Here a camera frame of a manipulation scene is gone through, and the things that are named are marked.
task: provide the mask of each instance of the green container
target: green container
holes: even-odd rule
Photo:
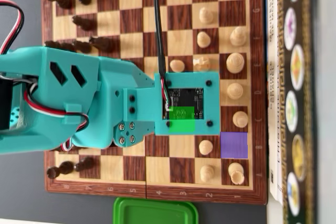
[[[198,211],[189,202],[117,198],[113,224],[198,224]]]

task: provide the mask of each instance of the purple square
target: purple square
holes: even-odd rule
[[[248,158],[247,132],[221,132],[221,158]]]

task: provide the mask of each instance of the screw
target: screw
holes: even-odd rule
[[[119,143],[124,144],[125,143],[125,138],[124,137],[119,138]]]
[[[125,125],[123,123],[119,124],[119,129],[123,131],[125,129]]]

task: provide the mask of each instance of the wooden chessboard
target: wooden chessboard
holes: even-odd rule
[[[73,1],[64,10],[47,0],[42,2],[42,34],[46,40],[88,41],[90,35],[113,38],[114,51],[93,49],[91,55],[120,58],[134,62],[150,77],[158,71],[156,57],[153,0],[92,0],[88,6]],[[167,70],[179,59],[185,71],[195,71],[193,60],[207,56],[211,70],[220,75],[220,109],[222,133],[217,136],[154,136],[131,148],[111,147],[105,150],[81,149],[69,153],[45,152],[45,170],[62,161],[78,162],[93,156],[91,170],[56,179],[45,177],[47,191],[59,193],[179,199],[190,201],[241,202],[265,204],[266,177],[266,81],[264,52],[264,0],[160,0]],[[209,25],[199,21],[199,11],[207,7],[214,14]],[[81,15],[97,22],[97,29],[83,31],[71,22]],[[231,32],[246,28],[247,41],[241,47],[230,43]],[[200,48],[199,31],[211,37],[207,48]],[[240,73],[227,70],[226,59],[241,53],[245,65]],[[227,87],[239,83],[244,94],[239,100],[227,95]],[[238,128],[233,114],[244,111],[248,124]],[[209,140],[213,150],[202,155],[198,145]],[[245,181],[234,185],[228,166],[239,163]],[[214,167],[214,177],[207,183],[200,179],[203,165]]]

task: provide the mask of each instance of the chessboard border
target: chessboard border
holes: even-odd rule
[[[192,201],[209,202],[232,202],[245,204],[266,204],[267,203],[267,140],[266,140],[266,55],[265,55],[265,17],[264,0],[250,1],[250,73],[251,73],[251,111],[252,115],[252,136],[253,136],[253,188],[252,190],[241,189],[203,189],[192,187],[171,187],[171,186],[141,186],[144,192],[130,190],[127,184],[104,184],[85,182],[65,182],[55,179],[48,179],[45,176],[45,188],[49,192],[92,194],[143,197],[152,199],[181,199]],[[52,39],[52,3],[41,0],[41,22],[42,40]],[[54,153],[45,152],[45,170],[54,165]],[[166,188],[169,195],[156,194],[157,190]]]

